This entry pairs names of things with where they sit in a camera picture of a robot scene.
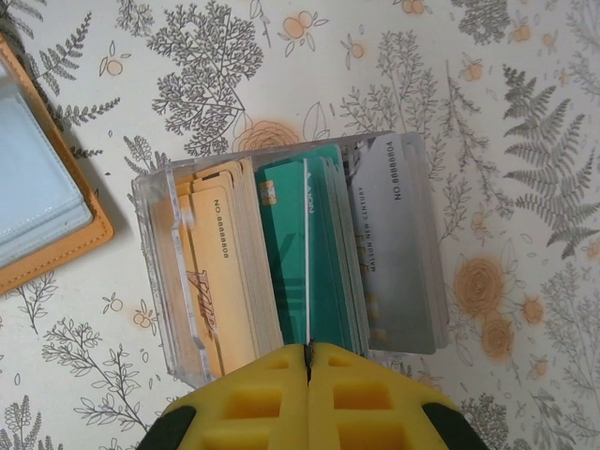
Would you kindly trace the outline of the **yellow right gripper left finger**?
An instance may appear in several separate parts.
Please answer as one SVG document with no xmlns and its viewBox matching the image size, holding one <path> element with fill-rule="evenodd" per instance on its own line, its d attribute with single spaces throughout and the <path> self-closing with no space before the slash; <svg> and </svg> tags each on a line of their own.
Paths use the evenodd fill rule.
<svg viewBox="0 0 600 450">
<path fill-rule="evenodd" d="M 140 449 L 307 449 L 312 346 L 284 346 L 172 402 Z"/>
</svg>

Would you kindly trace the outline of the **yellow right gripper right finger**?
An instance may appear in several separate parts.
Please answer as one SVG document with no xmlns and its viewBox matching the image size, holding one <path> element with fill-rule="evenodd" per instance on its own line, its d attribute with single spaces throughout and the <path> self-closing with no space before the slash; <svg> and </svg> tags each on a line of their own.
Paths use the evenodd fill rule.
<svg viewBox="0 0 600 450">
<path fill-rule="evenodd" d="M 441 391 L 333 344 L 307 347 L 309 449 L 482 449 Z"/>
</svg>

